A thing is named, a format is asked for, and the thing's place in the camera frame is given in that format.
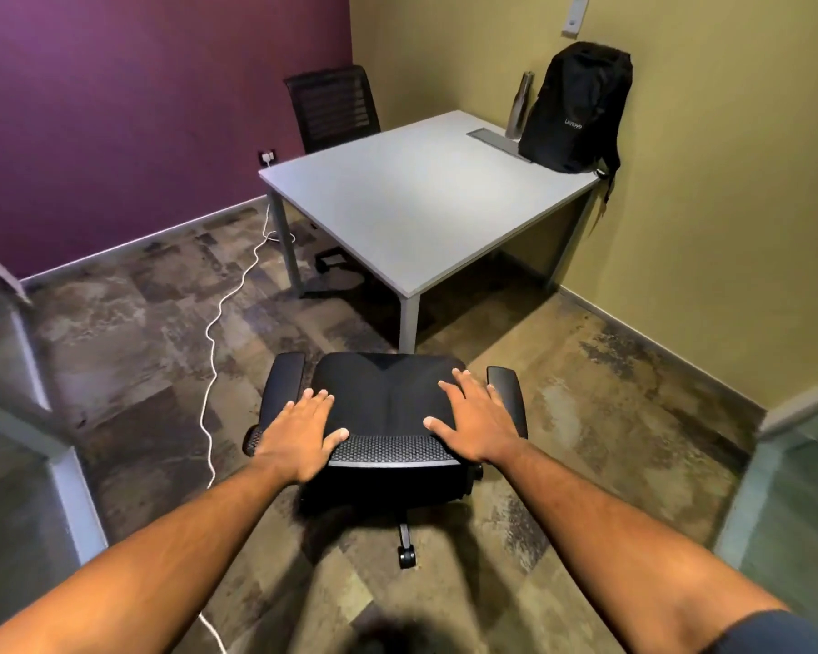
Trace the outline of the black office chair with armrests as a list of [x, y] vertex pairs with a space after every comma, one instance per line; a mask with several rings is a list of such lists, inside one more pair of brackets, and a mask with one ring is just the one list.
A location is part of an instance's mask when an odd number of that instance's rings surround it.
[[335, 397], [324, 432], [349, 437], [300, 491], [302, 516], [348, 505], [363, 513], [392, 515], [399, 526], [397, 555], [403, 570], [416, 566], [407, 523], [410, 509], [447, 504], [472, 493], [482, 465], [461, 458], [423, 426], [436, 417], [455, 427], [439, 381], [454, 383], [455, 357], [376, 352], [322, 356], [310, 388]]

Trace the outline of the grey-blue shirt sleeve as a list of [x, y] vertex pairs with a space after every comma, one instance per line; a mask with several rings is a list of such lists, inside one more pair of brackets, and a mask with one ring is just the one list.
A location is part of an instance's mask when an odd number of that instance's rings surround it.
[[818, 627], [785, 610], [766, 610], [731, 625], [699, 654], [818, 654]]

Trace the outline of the person's right hand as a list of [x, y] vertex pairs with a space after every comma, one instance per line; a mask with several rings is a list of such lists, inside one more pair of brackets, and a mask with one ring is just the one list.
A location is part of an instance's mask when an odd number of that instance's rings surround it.
[[[456, 381], [456, 369], [452, 370], [452, 376]], [[497, 418], [498, 412], [491, 400], [491, 391], [497, 391], [494, 385], [480, 384], [480, 406], [467, 409], [456, 409], [457, 384], [439, 381], [438, 386], [447, 395], [454, 417], [453, 427], [459, 433], [458, 443], [448, 448], [460, 457], [501, 469], [520, 451], [530, 448], [530, 442], [519, 435], [514, 422], [503, 426]]]

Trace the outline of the steel water bottle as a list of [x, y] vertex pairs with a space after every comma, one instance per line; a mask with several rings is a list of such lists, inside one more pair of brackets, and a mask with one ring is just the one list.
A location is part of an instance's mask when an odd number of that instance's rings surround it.
[[533, 81], [534, 72], [525, 71], [515, 93], [513, 104], [509, 113], [509, 119], [505, 128], [505, 137], [507, 139], [518, 140], [522, 135]]

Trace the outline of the person's right forearm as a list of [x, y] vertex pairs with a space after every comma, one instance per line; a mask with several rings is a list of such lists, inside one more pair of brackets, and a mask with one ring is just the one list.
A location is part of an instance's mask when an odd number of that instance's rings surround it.
[[634, 654], [699, 654], [747, 618], [788, 608], [704, 547], [515, 436], [478, 456], [539, 522]]

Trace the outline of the white square table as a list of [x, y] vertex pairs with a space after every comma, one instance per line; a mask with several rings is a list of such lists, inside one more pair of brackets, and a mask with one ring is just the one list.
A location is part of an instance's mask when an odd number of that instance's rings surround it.
[[282, 238], [287, 201], [398, 295], [401, 354], [416, 349], [425, 292], [599, 183], [527, 162], [479, 130], [506, 142], [455, 110], [259, 171]]

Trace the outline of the black backpack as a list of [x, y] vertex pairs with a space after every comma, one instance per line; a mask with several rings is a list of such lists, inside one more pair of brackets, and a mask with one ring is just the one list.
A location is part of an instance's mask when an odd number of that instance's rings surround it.
[[631, 54], [597, 42], [557, 53], [532, 105], [518, 153], [558, 173], [594, 173], [611, 197], [621, 166], [618, 133], [633, 85]]

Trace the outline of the glass partition with grey frame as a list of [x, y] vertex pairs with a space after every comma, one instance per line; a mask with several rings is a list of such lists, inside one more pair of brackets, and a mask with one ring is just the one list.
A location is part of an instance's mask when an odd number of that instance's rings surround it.
[[713, 550], [818, 619], [818, 385], [764, 417]]

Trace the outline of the glass door with white frame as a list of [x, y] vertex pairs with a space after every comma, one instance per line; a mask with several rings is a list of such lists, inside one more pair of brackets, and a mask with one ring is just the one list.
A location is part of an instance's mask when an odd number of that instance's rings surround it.
[[31, 302], [0, 263], [0, 620], [108, 545], [55, 411], [29, 327]]

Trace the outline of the person's left forearm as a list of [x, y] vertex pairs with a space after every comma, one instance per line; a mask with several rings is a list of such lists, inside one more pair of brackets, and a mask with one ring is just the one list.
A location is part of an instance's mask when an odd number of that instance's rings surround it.
[[274, 454], [87, 562], [0, 627], [0, 654], [165, 654], [274, 498], [314, 475]]

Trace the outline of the black mesh-back office chair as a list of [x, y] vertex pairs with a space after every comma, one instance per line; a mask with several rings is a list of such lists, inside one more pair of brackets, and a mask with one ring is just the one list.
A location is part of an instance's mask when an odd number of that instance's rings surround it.
[[381, 132], [368, 75], [360, 65], [292, 75], [284, 84], [306, 154]]

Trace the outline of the person's left hand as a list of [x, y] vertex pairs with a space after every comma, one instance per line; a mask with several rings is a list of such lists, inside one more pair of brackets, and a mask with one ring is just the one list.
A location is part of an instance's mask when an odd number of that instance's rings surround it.
[[262, 437], [251, 459], [252, 465], [275, 473], [284, 485], [305, 484], [328, 463], [331, 455], [323, 453], [323, 439], [329, 435], [325, 426], [335, 397], [325, 391], [325, 421], [307, 419], [311, 388], [295, 401], [293, 426], [278, 426], [278, 415]]

